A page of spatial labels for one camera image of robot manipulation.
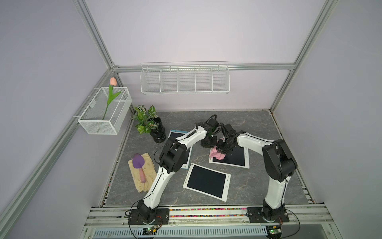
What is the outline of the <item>pink microfiber cloth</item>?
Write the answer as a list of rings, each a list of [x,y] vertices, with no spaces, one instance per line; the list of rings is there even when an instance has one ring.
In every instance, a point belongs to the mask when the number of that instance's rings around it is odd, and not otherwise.
[[[211,149],[209,157],[210,158],[215,158],[217,160],[223,160],[225,158],[225,154],[221,153],[217,150],[217,147],[215,146],[214,148]]]

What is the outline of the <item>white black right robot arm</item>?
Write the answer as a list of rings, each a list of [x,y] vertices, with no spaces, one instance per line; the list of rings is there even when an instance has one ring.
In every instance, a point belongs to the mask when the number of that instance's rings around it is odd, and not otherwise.
[[[236,131],[230,124],[221,124],[223,138],[217,141],[215,158],[224,159],[236,147],[247,148],[263,156],[269,176],[267,195],[258,212],[265,222],[288,222],[285,208],[285,193],[290,178],[297,170],[297,162],[283,139],[270,140],[245,131]]]

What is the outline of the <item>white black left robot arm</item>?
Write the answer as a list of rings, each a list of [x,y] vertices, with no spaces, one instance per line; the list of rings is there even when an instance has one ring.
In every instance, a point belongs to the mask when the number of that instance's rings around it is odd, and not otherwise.
[[[152,224],[157,217],[156,210],[162,194],[171,177],[181,169],[187,150],[200,142],[203,147],[213,148],[217,144],[216,134],[220,131],[217,115],[211,115],[205,122],[197,122],[195,127],[180,137],[171,136],[159,155],[159,168],[153,185],[146,196],[136,202],[138,219],[144,224]]]

